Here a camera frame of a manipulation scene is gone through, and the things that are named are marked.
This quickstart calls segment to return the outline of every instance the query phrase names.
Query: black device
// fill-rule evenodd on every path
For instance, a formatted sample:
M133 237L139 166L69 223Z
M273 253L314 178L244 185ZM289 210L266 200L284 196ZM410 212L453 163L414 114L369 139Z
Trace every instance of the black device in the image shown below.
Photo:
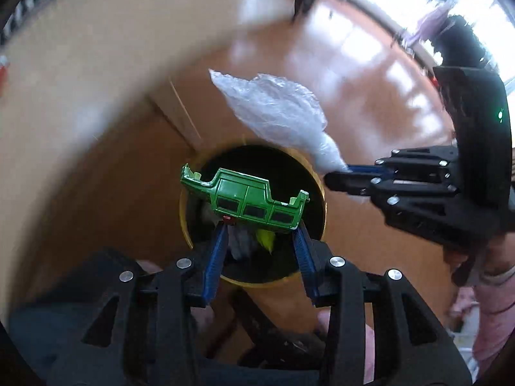
M374 166L329 173L326 186L369 196L389 226L470 255L453 275L468 280L476 255L514 230L511 127L500 77L484 69L435 67L457 146L398 149Z
M363 383L365 302L374 310L376 384L471 384L452 339L402 273L361 272L333 257L324 242L310 239L303 222L293 237L306 295L317 307L332 307L318 384ZM221 223L213 240L197 249L200 255L193 251L160 273L143 274L131 260L122 260L119 273L107 278L91 319L52 365L46 385L202 384L190 307L205 307L213 299L227 247L228 229ZM2 384L44 384L5 331L0 340L8 358L0 365Z

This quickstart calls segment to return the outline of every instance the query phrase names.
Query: plastic bag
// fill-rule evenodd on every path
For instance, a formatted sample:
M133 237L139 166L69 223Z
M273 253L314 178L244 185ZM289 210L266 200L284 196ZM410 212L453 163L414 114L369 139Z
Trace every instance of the plastic bag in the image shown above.
M252 81L209 70L234 114L258 137L307 152L320 174L348 171L315 95L285 78L258 74Z

